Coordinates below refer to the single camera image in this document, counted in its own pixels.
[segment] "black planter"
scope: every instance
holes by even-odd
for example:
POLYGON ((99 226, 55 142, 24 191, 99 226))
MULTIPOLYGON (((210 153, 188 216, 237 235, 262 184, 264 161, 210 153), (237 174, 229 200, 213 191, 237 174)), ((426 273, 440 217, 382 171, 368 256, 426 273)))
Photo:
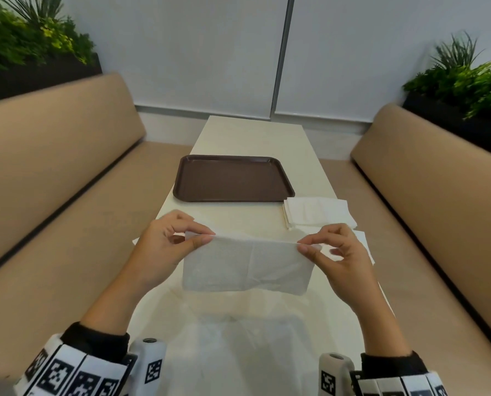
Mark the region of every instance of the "black planter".
POLYGON ((0 100, 19 94, 34 92, 46 87, 88 78, 102 73, 97 54, 96 62, 84 65, 73 55, 47 59, 45 64, 36 61, 0 69, 0 100))
POLYGON ((491 117, 464 120, 457 108, 412 92, 403 108, 491 153, 491 117))

